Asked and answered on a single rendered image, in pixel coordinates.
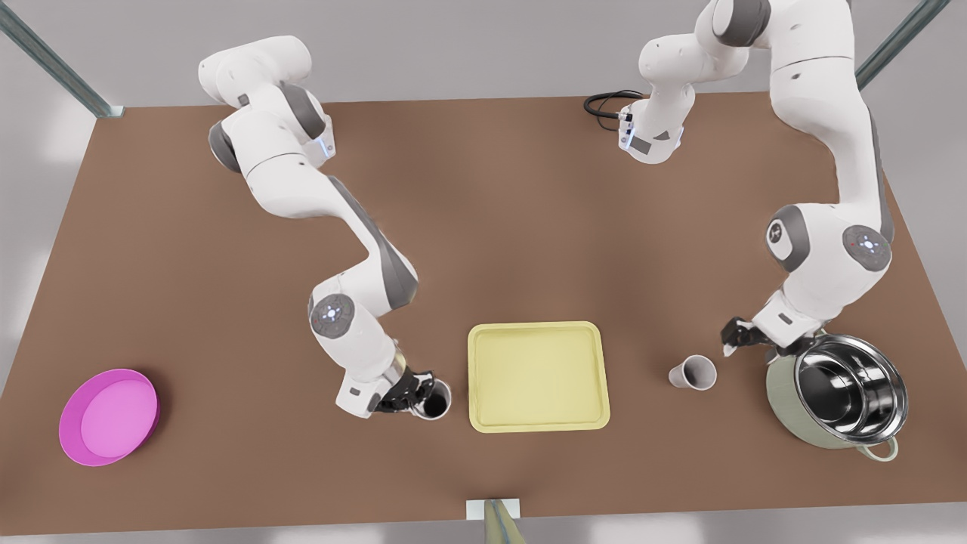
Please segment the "silver frame post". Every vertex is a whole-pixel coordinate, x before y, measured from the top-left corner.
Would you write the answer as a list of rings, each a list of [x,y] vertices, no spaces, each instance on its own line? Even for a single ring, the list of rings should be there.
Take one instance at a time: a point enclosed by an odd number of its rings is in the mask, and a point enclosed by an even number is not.
[[[484,544],[526,544],[518,529],[521,500],[471,499],[465,502],[466,519],[483,521]]]
[[[0,31],[97,119],[116,119],[125,108],[109,104],[51,46],[0,0]]]
[[[952,0],[918,0],[916,6],[899,22],[891,34],[857,67],[857,89],[867,88],[877,76],[909,45],[928,25],[943,13]]]

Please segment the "pale yellow tray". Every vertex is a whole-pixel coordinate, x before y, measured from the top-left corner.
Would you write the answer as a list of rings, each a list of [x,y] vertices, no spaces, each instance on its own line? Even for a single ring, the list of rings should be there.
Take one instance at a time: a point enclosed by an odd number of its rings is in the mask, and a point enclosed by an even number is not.
[[[468,334],[468,416],[483,434],[607,426],[598,327],[588,321],[475,326]]]

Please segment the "white IKEA cup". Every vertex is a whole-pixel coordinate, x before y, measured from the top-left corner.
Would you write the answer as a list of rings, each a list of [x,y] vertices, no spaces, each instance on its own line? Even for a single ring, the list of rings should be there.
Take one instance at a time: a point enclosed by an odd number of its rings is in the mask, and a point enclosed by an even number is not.
[[[410,412],[422,420],[435,421],[448,413],[450,403],[452,394],[446,382],[436,378],[421,380]]]
[[[702,355],[691,355],[668,372],[671,385],[707,391],[715,385],[718,378],[714,362]]]

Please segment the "pink bowl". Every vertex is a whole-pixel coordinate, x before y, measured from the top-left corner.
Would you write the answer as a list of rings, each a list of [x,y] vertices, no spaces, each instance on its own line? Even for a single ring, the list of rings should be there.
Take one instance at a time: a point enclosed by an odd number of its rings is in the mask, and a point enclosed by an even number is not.
[[[82,383],[63,407],[58,438],[63,454],[84,467],[130,455],[159,423],[156,387],[134,369],[108,369]]]

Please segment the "green pot with steel inside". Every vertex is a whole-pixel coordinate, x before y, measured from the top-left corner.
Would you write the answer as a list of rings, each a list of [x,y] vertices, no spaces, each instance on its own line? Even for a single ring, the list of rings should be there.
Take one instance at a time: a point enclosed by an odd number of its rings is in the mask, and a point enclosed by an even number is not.
[[[799,440],[823,449],[857,449],[875,462],[897,458],[908,390],[874,345],[822,332],[800,354],[771,358],[765,386],[774,415]]]

